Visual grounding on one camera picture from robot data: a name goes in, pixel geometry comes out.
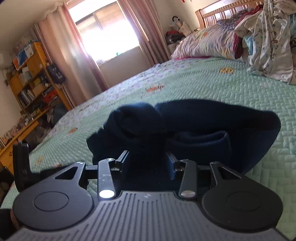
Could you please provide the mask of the blue knit sweater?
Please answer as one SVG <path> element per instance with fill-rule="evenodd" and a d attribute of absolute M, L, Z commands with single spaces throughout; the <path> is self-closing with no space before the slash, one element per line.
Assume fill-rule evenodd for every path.
<path fill-rule="evenodd" d="M 220 162 L 245 174 L 267 153 L 280 129 L 279 117 L 267 110 L 205 99 L 154 106 L 141 102 L 113 111 L 87 145 L 93 164 L 129 151 L 126 189 L 164 189 L 170 180 L 167 152 L 198 165 Z"/>

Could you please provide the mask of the wooden desk with drawers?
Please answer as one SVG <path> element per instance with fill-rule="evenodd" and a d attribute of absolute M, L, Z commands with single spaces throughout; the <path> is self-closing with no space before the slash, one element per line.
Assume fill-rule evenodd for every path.
<path fill-rule="evenodd" d="M 16 136 L 6 145 L 6 147 L 1 151 L 0 161 L 1 167 L 6 167 L 12 174 L 14 174 L 13 169 L 13 145 L 18 142 L 23 141 L 39 124 L 39 119 L 46 114 L 52 107 L 46 108 L 41 112 L 36 118 L 31 121 L 27 126 L 23 127 Z"/>

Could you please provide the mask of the wooden bookshelf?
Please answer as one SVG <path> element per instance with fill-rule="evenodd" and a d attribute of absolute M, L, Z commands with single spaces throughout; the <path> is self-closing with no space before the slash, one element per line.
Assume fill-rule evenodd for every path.
<path fill-rule="evenodd" d="M 24 62 L 18 64 L 18 59 L 13 60 L 14 72 L 8 84 L 24 113 L 31 113 L 36 109 L 53 108 L 62 103 L 67 110 L 72 105 L 67 100 L 62 86 L 54 82 L 50 76 L 49 60 L 40 42 L 32 42 L 27 46 L 31 52 L 30 57 L 25 57 Z"/>

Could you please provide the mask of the green quilted bee bedspread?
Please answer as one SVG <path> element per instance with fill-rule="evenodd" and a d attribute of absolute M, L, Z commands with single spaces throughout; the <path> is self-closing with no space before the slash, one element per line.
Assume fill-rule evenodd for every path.
<path fill-rule="evenodd" d="M 171 60 L 13 146 L 1 240 L 295 240 L 295 87 Z"/>

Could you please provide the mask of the black bag hanging on shelf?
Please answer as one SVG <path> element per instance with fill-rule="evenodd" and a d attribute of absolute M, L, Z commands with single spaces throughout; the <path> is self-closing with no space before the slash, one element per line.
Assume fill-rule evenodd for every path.
<path fill-rule="evenodd" d="M 47 71 L 55 84 L 63 84 L 66 81 L 66 77 L 55 63 L 47 65 Z"/>

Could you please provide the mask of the floral pillow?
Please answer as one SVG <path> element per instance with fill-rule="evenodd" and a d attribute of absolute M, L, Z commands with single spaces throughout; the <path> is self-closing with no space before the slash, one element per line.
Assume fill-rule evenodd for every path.
<path fill-rule="evenodd" d="M 234 31 L 227 30 L 221 25 L 212 25 L 182 40 L 171 58 L 221 57 L 235 60 L 241 58 L 242 55 L 242 40 Z"/>

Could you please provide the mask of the pink window curtain left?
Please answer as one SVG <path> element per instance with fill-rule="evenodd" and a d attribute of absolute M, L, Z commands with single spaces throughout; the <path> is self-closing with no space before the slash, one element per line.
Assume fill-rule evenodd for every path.
<path fill-rule="evenodd" d="M 82 37 L 66 4 L 58 5 L 36 25 L 36 31 L 66 81 L 62 90 L 73 106 L 109 88 L 99 66 L 86 51 Z"/>

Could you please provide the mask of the pink window curtain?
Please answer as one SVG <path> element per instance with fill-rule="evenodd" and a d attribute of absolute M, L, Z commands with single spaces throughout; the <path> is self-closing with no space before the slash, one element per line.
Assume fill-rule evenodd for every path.
<path fill-rule="evenodd" d="M 118 4 L 132 25 L 149 65 L 168 61 L 170 53 L 154 1 L 121 0 Z"/>
<path fill-rule="evenodd" d="M 73 106 L 109 88 L 99 66 L 86 51 L 82 37 L 66 4 L 58 5 L 36 25 L 36 31 L 66 81 L 62 90 Z"/>

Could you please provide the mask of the wooden bed headboard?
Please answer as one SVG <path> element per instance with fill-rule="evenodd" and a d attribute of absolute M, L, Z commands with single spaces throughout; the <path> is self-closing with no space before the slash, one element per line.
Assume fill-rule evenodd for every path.
<path fill-rule="evenodd" d="M 199 21 L 200 29 L 217 24 L 218 20 L 224 20 L 235 15 L 237 12 L 246 8 L 256 8 L 264 4 L 264 1 L 240 0 L 240 1 L 217 1 L 209 6 L 197 10 L 196 16 Z"/>

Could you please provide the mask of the pink window curtain right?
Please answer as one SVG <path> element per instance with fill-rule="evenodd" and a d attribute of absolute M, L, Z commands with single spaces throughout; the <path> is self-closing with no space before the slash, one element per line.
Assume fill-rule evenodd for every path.
<path fill-rule="evenodd" d="M 118 4 L 132 25 L 149 65 L 168 61 L 170 53 L 154 1 L 121 0 Z"/>

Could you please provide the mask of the pile of crumpled bedding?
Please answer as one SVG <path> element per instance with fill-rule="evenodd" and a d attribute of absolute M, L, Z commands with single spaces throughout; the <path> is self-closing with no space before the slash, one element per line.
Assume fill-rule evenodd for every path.
<path fill-rule="evenodd" d="M 247 72 L 295 85 L 295 66 L 290 47 L 290 16 L 295 1 L 264 1 L 263 9 L 246 16 L 234 33 L 250 36 Z"/>

